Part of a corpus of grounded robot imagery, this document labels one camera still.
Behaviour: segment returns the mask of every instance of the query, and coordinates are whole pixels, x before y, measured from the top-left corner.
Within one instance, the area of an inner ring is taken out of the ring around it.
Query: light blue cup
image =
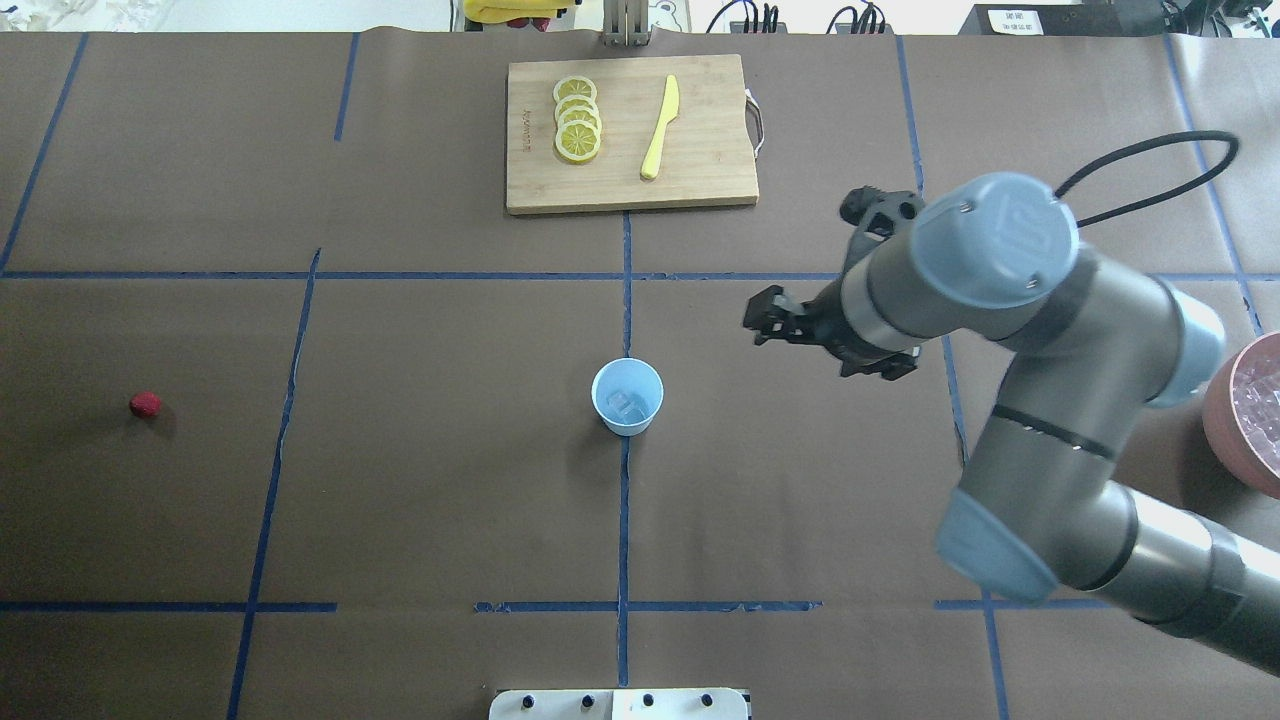
[[[591,404],[611,430],[640,434],[662,407],[662,378],[643,360],[622,357],[600,368],[591,382]]]

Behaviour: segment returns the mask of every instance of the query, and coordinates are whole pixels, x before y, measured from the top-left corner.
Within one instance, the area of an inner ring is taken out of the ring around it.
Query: lemon slice
[[[595,129],[602,129],[600,114],[586,105],[573,105],[566,109],[561,117],[556,118],[556,126],[559,127],[573,120],[586,120],[595,126]]]
[[[558,119],[570,108],[590,108],[596,115],[600,114],[600,109],[595,106],[595,100],[591,100],[586,95],[566,95],[556,104],[556,118]]]
[[[582,76],[568,76],[562,78],[556,83],[556,90],[552,90],[552,97],[559,102],[561,100],[568,97],[570,95],[585,95],[591,100],[595,100],[595,83],[590,78]]]
[[[586,120],[570,120],[556,131],[556,151],[570,163],[586,163],[600,151],[600,131]]]

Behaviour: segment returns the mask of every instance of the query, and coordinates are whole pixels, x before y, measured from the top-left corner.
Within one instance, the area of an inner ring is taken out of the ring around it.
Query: wooden cutting board
[[[680,117],[667,127],[662,172],[640,178],[667,76],[680,83]],[[595,83],[604,124],[599,155],[582,165],[554,146],[552,90],[566,76]],[[512,63],[507,74],[507,211],[590,213],[754,205],[760,191],[746,133],[739,55]]]

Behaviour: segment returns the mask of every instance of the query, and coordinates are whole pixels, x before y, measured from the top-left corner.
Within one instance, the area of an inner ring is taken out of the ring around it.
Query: yellow cloth
[[[462,13],[477,23],[497,24],[520,18],[554,18],[558,10],[573,6],[573,0],[465,0]]]

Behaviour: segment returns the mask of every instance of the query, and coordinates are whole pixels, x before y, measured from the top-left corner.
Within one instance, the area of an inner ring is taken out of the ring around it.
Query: pink bowl
[[[1280,356],[1280,333],[1254,340],[1219,369],[1204,393],[1202,418],[1208,445],[1222,465],[1244,484],[1280,498],[1280,475],[1267,466],[1263,456],[1245,437],[1235,405],[1243,393],[1243,377],[1236,378],[1236,370],[1242,365],[1252,366],[1261,356]]]

